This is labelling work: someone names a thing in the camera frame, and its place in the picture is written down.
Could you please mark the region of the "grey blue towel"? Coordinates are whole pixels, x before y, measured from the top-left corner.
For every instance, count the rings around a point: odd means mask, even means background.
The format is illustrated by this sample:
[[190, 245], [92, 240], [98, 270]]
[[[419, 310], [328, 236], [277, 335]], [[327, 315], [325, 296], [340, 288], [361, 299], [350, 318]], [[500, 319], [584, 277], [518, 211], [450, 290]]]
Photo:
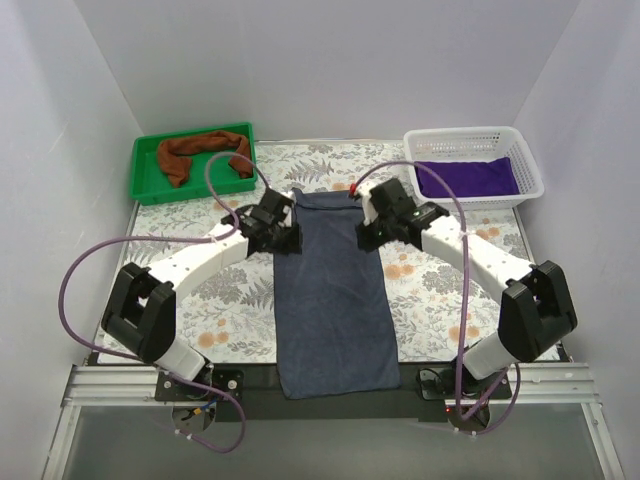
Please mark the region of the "grey blue towel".
[[344, 191], [295, 192], [302, 251], [273, 258], [277, 367], [290, 399], [393, 389], [398, 348], [378, 252]]

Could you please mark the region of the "purple towel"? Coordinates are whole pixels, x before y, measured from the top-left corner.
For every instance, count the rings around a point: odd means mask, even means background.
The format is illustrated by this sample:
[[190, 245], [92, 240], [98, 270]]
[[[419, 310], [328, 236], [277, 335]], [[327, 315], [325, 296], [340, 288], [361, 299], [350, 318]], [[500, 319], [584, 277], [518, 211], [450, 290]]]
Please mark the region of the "purple towel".
[[441, 177], [458, 199], [518, 195], [511, 160], [420, 162]]

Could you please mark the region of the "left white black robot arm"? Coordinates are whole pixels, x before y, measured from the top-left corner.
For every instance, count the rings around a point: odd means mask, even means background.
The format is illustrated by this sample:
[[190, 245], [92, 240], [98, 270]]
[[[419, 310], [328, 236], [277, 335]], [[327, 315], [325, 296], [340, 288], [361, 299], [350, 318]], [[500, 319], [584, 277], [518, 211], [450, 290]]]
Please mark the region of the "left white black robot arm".
[[196, 379], [208, 360], [178, 337], [177, 306], [215, 274], [255, 253], [299, 254], [295, 205], [294, 193], [267, 189], [258, 204], [224, 217], [196, 244], [145, 267], [126, 264], [116, 277], [102, 329], [135, 359]]

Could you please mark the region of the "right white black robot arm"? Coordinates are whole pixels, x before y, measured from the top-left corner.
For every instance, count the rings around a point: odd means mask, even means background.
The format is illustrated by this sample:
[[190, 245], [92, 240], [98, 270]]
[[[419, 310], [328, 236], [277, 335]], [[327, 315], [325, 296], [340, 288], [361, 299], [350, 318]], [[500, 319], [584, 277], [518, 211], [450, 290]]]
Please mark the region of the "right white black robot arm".
[[363, 208], [356, 227], [360, 249], [410, 244], [457, 268], [499, 305], [496, 331], [454, 361], [463, 389], [480, 386], [514, 363], [538, 359], [577, 327], [566, 277], [556, 263], [536, 265], [495, 247], [442, 206], [417, 205], [396, 178], [352, 185], [349, 194]]

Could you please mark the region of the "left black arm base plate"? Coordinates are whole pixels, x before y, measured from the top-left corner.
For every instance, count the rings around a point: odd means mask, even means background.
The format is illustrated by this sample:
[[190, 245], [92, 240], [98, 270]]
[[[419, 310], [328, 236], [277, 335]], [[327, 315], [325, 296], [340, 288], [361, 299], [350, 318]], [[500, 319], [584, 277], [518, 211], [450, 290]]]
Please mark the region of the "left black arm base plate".
[[[193, 382], [216, 388], [230, 394], [236, 400], [242, 395], [244, 373], [239, 369], [220, 367], [215, 369], [212, 364], [205, 365], [193, 379]], [[163, 402], [199, 402], [207, 403], [216, 396], [208, 390], [186, 385], [175, 380], [169, 373], [160, 371], [158, 374], [154, 399]]]

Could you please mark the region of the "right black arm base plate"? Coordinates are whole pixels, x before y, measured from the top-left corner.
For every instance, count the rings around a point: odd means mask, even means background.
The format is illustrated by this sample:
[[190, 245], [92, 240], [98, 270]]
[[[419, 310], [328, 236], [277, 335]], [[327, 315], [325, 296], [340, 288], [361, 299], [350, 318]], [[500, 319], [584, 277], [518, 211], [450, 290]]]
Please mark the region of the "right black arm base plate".
[[[462, 388], [463, 400], [478, 400], [489, 389], [498, 377], [493, 374], [480, 382], [471, 378], [471, 383]], [[455, 369], [452, 367], [427, 367], [419, 370], [417, 381], [424, 400], [454, 400], [455, 399]], [[506, 378], [493, 390], [490, 398], [506, 400], [512, 396], [511, 386]]]

